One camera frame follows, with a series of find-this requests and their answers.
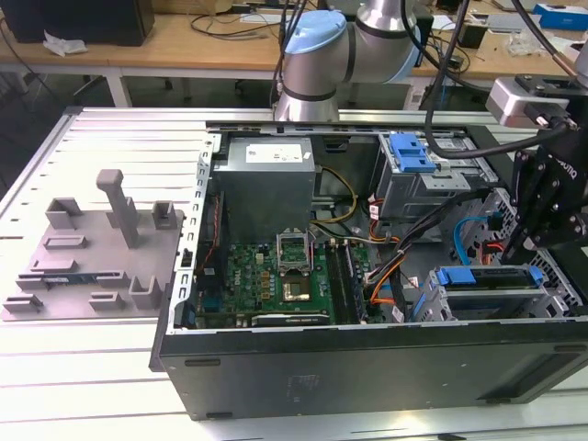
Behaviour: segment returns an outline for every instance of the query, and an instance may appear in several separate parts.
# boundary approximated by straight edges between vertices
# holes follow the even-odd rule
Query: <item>floor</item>
[[[18,177],[30,157],[41,145],[64,106],[72,105],[74,92],[83,83],[82,76],[43,75],[61,103],[45,90],[32,75],[26,78],[28,92],[20,96],[9,88],[0,75],[0,198]],[[159,78],[128,78],[135,107],[267,107],[269,82],[244,81],[242,93],[235,93],[233,80],[190,80],[192,99],[185,102],[180,80],[171,80],[174,88],[166,90]],[[405,85],[362,85],[355,108],[400,109],[406,94]],[[348,86],[339,88],[339,108],[348,108]],[[86,107],[112,107],[106,82],[82,98]],[[484,110],[483,102],[461,88],[446,91],[446,101],[437,108],[451,110]]]

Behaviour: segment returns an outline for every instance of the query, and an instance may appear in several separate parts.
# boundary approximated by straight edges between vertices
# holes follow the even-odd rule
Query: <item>motherboard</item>
[[[224,289],[198,298],[198,327],[359,323],[369,270],[363,244],[233,243]]]

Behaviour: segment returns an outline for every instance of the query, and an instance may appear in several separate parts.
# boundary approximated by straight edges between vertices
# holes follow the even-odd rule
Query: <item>gray power supply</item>
[[[228,160],[214,173],[227,195],[234,241],[267,243],[276,232],[308,228],[315,176],[309,138],[232,139]]]

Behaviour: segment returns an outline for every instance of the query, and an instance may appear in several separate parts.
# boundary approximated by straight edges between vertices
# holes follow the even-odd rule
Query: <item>desk leg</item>
[[[408,88],[406,99],[404,100],[404,110],[418,110],[423,103],[423,96],[426,87],[431,83],[430,78],[414,76],[410,78],[411,85]]]
[[[125,84],[125,79],[118,75],[106,75],[110,94],[116,107],[132,107],[130,102],[129,89]]]
[[[19,94],[26,94],[28,92],[27,83],[25,83],[25,79],[20,72],[14,73],[2,73],[2,77],[5,79],[7,83],[12,85]]]
[[[184,102],[190,101],[192,99],[192,91],[190,90],[190,79],[189,78],[180,78],[182,82],[182,94],[184,95]]]
[[[349,98],[347,99],[347,103],[350,106],[354,106],[357,104],[357,97],[359,96],[359,83],[352,83],[351,87],[349,88]]]

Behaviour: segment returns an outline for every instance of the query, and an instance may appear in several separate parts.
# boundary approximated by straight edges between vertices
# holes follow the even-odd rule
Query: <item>green circuit board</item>
[[[231,246],[227,268],[227,291],[222,311],[237,314],[305,312],[325,314],[334,323],[329,273],[324,245],[312,248],[313,269],[309,275],[280,275],[274,244],[237,243]],[[356,277],[369,270],[368,250],[352,248]],[[283,248],[282,260],[292,262],[304,257],[297,246]]]

